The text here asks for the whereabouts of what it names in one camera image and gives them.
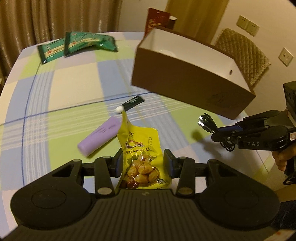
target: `open box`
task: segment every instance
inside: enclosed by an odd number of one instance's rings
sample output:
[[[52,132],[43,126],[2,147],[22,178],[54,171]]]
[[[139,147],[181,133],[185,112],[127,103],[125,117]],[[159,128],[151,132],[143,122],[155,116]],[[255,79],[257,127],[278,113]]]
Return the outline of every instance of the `open box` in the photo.
[[[256,96],[230,55],[162,27],[138,45],[132,85],[232,120]]]

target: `green snack bag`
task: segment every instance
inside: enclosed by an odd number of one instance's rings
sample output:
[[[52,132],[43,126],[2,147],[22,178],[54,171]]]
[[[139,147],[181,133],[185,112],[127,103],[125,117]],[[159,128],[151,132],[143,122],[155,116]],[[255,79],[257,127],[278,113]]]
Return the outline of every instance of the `green snack bag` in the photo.
[[[59,39],[48,44],[38,45],[37,48],[42,64],[64,56],[64,47],[65,39]]]
[[[112,36],[84,32],[66,33],[65,56],[68,56],[79,49],[90,46],[96,46],[99,49],[118,52],[115,39]]]

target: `human hand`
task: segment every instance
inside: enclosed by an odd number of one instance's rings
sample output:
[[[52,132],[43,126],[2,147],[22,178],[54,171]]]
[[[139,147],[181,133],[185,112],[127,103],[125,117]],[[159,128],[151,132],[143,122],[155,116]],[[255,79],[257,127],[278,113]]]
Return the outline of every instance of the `human hand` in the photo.
[[[281,171],[286,170],[287,161],[294,156],[296,156],[296,143],[287,147],[282,152],[272,152],[272,157],[275,159],[276,165],[278,166],[278,169]]]

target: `purple battery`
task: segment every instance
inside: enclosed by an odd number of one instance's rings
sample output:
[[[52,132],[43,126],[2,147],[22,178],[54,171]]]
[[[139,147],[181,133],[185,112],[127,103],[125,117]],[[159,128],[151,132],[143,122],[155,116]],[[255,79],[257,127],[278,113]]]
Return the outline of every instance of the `purple battery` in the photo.
[[[111,116],[77,145],[79,151],[84,156],[89,156],[96,149],[115,137],[118,134],[120,127],[120,119]]]

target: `metal screw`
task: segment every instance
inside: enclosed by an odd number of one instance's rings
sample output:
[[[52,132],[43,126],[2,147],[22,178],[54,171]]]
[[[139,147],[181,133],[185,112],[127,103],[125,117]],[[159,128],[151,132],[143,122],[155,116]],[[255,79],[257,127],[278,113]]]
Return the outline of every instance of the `metal screw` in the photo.
[[[191,188],[188,188],[188,187],[184,187],[184,188],[180,188],[178,190],[178,192],[182,195],[190,195],[193,193],[193,190]]]
[[[109,194],[111,194],[111,192],[112,192],[111,188],[99,188],[98,189],[98,194],[101,194],[101,195],[109,195]]]

